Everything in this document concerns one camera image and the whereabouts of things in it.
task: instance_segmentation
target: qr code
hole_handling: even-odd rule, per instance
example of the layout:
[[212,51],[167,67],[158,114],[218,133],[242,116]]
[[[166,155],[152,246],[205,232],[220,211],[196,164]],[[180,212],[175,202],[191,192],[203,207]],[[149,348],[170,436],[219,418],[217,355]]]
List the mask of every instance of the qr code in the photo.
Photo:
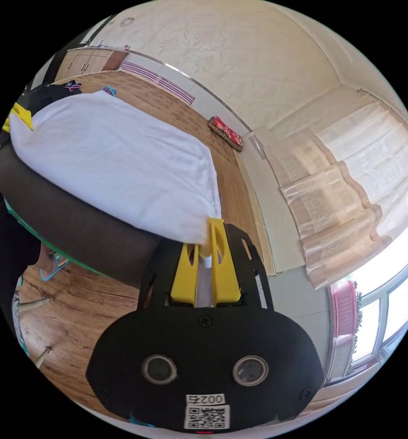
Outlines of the qr code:
[[230,406],[187,406],[184,428],[192,430],[230,428]]

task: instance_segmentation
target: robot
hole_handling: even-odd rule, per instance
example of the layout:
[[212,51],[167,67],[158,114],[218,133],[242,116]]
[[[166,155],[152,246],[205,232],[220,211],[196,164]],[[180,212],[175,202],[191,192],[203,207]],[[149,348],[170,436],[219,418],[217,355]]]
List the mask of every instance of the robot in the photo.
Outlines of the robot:
[[249,236],[221,219],[210,220],[210,236],[211,307],[195,306],[204,250],[163,239],[137,310],[99,338],[86,378],[115,415],[184,433],[226,433],[293,419],[322,387],[317,350],[274,310]]

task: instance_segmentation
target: window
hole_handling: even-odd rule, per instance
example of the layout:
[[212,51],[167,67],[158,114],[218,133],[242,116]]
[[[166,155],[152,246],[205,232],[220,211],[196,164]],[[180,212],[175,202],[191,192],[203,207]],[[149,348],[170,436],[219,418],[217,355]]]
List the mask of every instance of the window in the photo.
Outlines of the window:
[[408,228],[379,255],[335,284],[355,281],[362,293],[361,325],[352,354],[354,373],[376,361],[382,349],[402,337],[408,328]]
[[361,310],[363,318],[361,320],[361,327],[358,330],[358,342],[352,356],[352,361],[357,361],[373,352],[378,334],[380,310],[379,299]]
[[371,293],[398,274],[408,264],[408,227],[383,252],[366,265],[353,272],[345,280],[358,284],[363,296]]
[[408,322],[408,278],[388,295],[387,325],[383,342]]

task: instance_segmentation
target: green edge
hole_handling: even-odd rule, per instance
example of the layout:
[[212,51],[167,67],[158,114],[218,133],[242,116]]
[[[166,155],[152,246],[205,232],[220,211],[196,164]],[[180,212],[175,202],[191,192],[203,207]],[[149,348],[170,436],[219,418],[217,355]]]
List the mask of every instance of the green edge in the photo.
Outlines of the green edge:
[[47,247],[50,247],[52,250],[54,250],[55,252],[59,253],[60,255],[66,257],[69,261],[74,262],[77,265],[80,265],[83,268],[86,268],[87,270],[93,271],[94,273],[100,274],[101,276],[104,277],[108,277],[107,275],[101,273],[100,271],[97,271],[91,267],[89,267],[88,265],[83,264],[82,262],[79,262],[77,260],[75,260],[74,258],[72,258],[71,256],[69,256],[68,254],[66,254],[64,251],[62,251],[61,249],[59,249],[58,247],[54,246],[53,244],[51,244],[50,242],[48,242],[46,239],[42,238],[41,236],[39,236],[38,233],[35,232],[35,230],[33,230],[26,222],[24,222],[22,220],[22,218],[20,218],[16,212],[10,207],[9,203],[5,200],[6,206],[7,206],[7,210],[9,211],[9,213],[28,231],[30,232],[33,236],[37,237],[41,242],[43,242]]

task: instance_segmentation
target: screw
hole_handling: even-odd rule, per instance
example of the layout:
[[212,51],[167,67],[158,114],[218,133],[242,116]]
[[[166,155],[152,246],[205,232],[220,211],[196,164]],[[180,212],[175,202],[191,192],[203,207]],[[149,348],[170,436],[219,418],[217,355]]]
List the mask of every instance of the screw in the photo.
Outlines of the screw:
[[198,324],[202,328],[208,328],[208,327],[212,326],[212,323],[213,323],[213,319],[210,316],[201,316],[198,319]]
[[307,399],[311,393],[312,393],[311,389],[305,389],[305,390],[300,394],[300,400],[303,401],[303,400]]

